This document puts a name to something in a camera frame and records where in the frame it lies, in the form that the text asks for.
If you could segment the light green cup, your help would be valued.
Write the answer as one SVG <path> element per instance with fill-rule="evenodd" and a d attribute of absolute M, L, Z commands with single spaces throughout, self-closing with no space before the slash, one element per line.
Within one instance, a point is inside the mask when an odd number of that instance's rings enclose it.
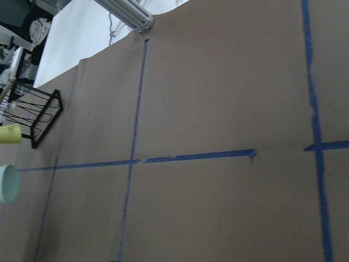
<path fill-rule="evenodd" d="M 11 203 L 15 200 L 20 187 L 20 178 L 13 165 L 1 166 L 1 202 Z"/>

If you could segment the yellow cup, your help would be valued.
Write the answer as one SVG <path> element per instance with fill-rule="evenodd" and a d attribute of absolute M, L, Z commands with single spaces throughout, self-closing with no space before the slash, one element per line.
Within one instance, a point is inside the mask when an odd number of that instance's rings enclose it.
<path fill-rule="evenodd" d="M 1 126 L 0 143 L 1 144 L 19 144 L 22 139 L 21 127 L 19 124 Z"/>

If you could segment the aluminium frame post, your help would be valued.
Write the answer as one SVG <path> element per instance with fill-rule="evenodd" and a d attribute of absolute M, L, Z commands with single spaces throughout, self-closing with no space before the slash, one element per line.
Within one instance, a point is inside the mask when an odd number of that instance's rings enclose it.
<path fill-rule="evenodd" d="M 153 14 L 136 1 L 95 0 L 95 2 L 120 19 L 133 31 L 143 33 L 153 27 Z"/>

